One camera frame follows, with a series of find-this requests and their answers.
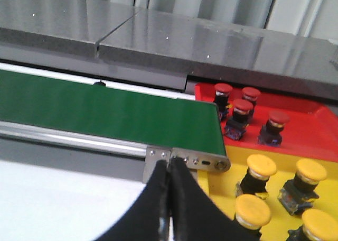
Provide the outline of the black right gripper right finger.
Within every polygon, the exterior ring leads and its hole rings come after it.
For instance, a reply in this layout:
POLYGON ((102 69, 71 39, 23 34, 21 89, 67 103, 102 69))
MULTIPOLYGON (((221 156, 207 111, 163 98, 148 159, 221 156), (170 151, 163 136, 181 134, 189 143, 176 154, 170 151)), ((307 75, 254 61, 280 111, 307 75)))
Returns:
POLYGON ((171 159, 169 169, 175 240, 258 240, 211 201, 182 158, 171 159))

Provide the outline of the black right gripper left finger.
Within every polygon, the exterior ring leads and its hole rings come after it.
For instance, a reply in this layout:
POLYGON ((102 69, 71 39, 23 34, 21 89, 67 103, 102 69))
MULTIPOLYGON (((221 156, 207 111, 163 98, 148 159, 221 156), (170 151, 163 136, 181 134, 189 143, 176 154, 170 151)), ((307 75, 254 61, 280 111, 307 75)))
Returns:
POLYGON ((169 226, 167 162, 159 160, 139 197, 97 240, 168 240, 169 226))

